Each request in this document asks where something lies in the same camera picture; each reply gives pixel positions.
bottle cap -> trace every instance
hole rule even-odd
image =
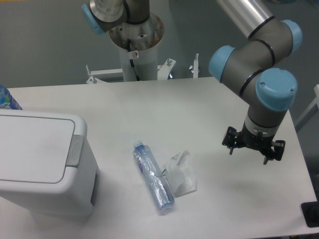
[[[142,141],[137,141],[133,144],[133,147],[135,149],[137,146],[140,146],[140,145],[143,145]]]

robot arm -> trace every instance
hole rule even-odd
[[[297,91],[291,73],[271,68],[302,42],[302,32],[292,21],[278,21],[260,0],[218,0],[248,37],[249,43],[235,50],[223,46],[212,56],[210,73],[249,104],[241,132],[229,127],[223,145],[260,151],[264,164],[281,160],[285,141],[273,138]]]
[[[140,24],[150,16],[150,0],[90,0],[82,6],[84,16],[97,34],[123,22]]]
[[[292,21],[278,21],[261,0],[217,2],[249,40],[239,50],[221,47],[209,63],[210,73],[249,104],[242,130],[229,127],[222,144],[230,148],[230,153],[242,147],[258,150],[265,156],[264,164],[279,161],[285,141],[272,140],[298,87],[291,73],[272,67],[300,46],[302,32]],[[149,0],[90,0],[82,10],[96,33],[112,29],[111,39],[128,52],[150,49],[163,35],[161,20],[150,17]],[[126,77],[126,72],[133,70],[139,80],[132,59],[130,63],[132,67],[122,64],[124,80],[134,80],[133,73]],[[142,65],[140,75],[150,68]],[[144,74],[141,78],[155,79],[157,64],[152,69],[153,76]]]

black object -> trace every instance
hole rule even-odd
[[[222,144],[230,149],[229,154],[233,153],[235,148],[251,148],[258,150],[265,156],[264,165],[270,160],[280,161],[285,150],[286,142],[284,140],[276,140],[273,142],[274,136],[263,137],[263,132],[257,135],[252,134],[244,125],[241,132],[233,127],[228,127]]]
[[[301,209],[309,228],[319,227],[319,202],[302,203]]]

bottle label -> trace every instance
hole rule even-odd
[[[0,105],[0,109],[11,110],[10,102],[5,102]]]
[[[141,157],[137,154],[134,154],[134,159],[136,160],[136,163],[138,164],[138,167],[140,168],[141,173],[143,173],[143,165],[141,162]]]
[[[4,102],[3,104],[0,104],[0,109],[4,109],[4,110],[21,110],[21,106],[12,97],[11,98],[11,102],[9,101],[9,99],[7,99],[6,102]]]

black ring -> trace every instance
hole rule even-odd
[[[262,28],[264,25],[266,25],[266,23],[268,23],[269,21],[271,21],[272,19],[274,19],[275,16],[271,16],[270,18],[268,18],[267,20],[265,20],[263,23],[261,23],[259,26],[256,27],[255,30],[253,30],[249,36],[248,36],[248,40],[250,40],[250,38],[252,38],[252,36],[260,29]]]
[[[128,5],[128,3],[126,2],[126,0],[123,1],[123,5],[124,5],[124,8],[125,8],[125,10],[126,10],[127,19],[130,19],[130,17],[131,17],[131,12],[130,12],[129,5]]]
[[[255,39],[254,41],[259,41],[259,42],[263,43],[268,48],[268,50],[270,51],[270,54],[271,54],[271,58],[273,60],[272,66],[274,66],[275,62],[276,62],[276,58],[275,58],[274,50],[272,49],[271,45],[269,45],[266,41],[261,40],[261,39]]]
[[[243,93],[244,93],[244,90],[246,89],[246,87],[248,86],[248,84],[251,82],[252,79],[255,78],[255,76],[257,76],[259,73],[263,72],[264,70],[263,69],[260,69],[258,71],[255,71],[250,77],[248,77],[248,79],[245,81],[245,83],[243,84],[243,86],[241,87],[240,89],[240,92],[239,92],[239,97],[241,98]]]

